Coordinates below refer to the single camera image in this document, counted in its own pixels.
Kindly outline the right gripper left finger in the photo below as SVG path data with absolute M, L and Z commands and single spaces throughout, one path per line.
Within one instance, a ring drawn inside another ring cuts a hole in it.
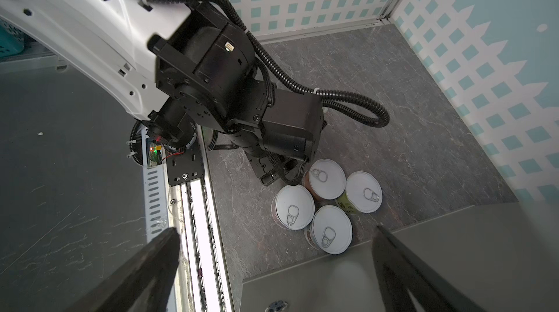
M 167 228 L 67 311 L 165 311 L 181 241 Z

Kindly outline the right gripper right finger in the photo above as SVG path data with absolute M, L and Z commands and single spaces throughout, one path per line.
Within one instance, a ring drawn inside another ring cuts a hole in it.
M 483 310 L 383 226 L 376 227 L 372 257 L 386 311 Z

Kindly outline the yellow label can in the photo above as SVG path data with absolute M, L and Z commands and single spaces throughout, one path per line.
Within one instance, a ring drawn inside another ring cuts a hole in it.
M 279 227 L 299 231 L 312 222 L 315 202 L 304 186 L 287 185 L 273 198 L 271 210 L 272 219 Z

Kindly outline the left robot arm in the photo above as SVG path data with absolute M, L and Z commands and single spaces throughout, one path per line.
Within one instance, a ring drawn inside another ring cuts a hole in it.
M 294 81 L 229 0 L 1 0 L 1 18 L 105 89 L 149 136 L 186 153 L 196 126 L 228 137 L 256 177 L 297 185 L 323 111 L 368 127 L 390 114 L 358 93 Z

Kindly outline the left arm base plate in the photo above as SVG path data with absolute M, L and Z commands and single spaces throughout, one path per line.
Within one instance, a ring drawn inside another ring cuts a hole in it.
M 194 144 L 184 152 L 174 153 L 166 158 L 164 163 L 167 167 L 167 180 L 171 187 L 202 179 L 205 176 L 202 151 L 198 144 Z

